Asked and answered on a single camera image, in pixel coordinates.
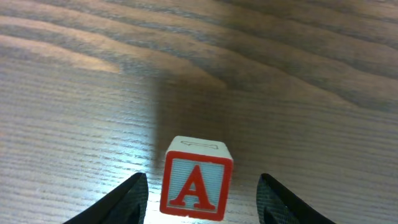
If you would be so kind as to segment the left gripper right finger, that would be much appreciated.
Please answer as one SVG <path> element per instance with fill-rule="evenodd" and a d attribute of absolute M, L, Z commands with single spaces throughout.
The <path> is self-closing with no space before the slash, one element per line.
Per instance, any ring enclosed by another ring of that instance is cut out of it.
<path fill-rule="evenodd" d="M 256 205 L 260 224 L 335 224 L 266 173 L 259 178 Z"/>

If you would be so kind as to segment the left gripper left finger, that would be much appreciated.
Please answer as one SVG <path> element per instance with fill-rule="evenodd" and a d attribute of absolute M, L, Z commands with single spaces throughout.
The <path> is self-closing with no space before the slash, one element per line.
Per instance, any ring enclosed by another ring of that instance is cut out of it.
<path fill-rule="evenodd" d="M 138 172 L 65 224 L 143 224 L 149 188 Z"/>

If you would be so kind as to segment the red letter A block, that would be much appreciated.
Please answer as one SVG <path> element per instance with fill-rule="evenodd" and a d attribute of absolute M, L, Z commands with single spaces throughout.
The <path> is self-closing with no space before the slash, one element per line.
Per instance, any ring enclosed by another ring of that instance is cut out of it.
<path fill-rule="evenodd" d="M 225 143 L 176 136 L 165 153 L 160 211 L 222 221 L 234 160 Z"/>

